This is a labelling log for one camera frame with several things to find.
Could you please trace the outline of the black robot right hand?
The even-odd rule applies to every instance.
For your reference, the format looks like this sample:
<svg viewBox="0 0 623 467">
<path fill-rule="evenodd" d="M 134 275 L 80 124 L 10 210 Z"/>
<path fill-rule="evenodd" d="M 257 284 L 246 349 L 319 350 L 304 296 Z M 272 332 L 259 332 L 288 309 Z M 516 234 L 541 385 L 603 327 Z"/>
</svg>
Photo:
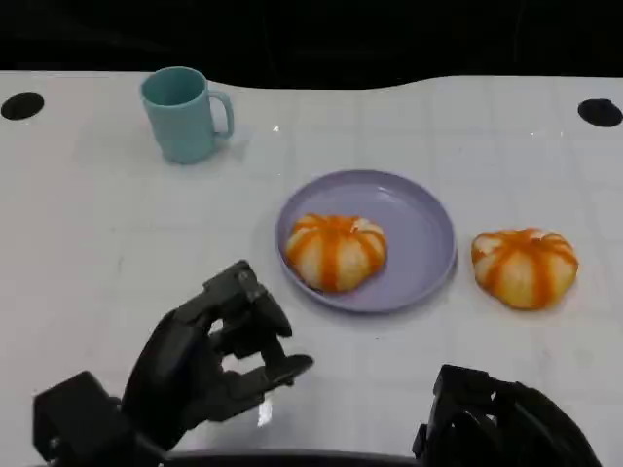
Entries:
<svg viewBox="0 0 623 467">
<path fill-rule="evenodd" d="M 540 391 L 441 367 L 413 453 L 423 466 L 600 466 L 579 426 Z"/>
</svg>

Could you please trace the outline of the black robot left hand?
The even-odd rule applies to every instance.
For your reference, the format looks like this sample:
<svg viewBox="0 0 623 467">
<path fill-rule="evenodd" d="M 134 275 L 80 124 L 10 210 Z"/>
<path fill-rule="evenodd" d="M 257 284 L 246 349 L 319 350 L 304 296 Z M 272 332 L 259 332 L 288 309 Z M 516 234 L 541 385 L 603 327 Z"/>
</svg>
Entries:
<svg viewBox="0 0 623 467">
<path fill-rule="evenodd" d="M 284 353 L 279 340 L 291 334 L 280 305 L 240 260 L 162 318 L 132 369 L 122 412 L 170 450 L 198 425 L 227 421 L 293 385 L 313 360 Z"/>
</svg>

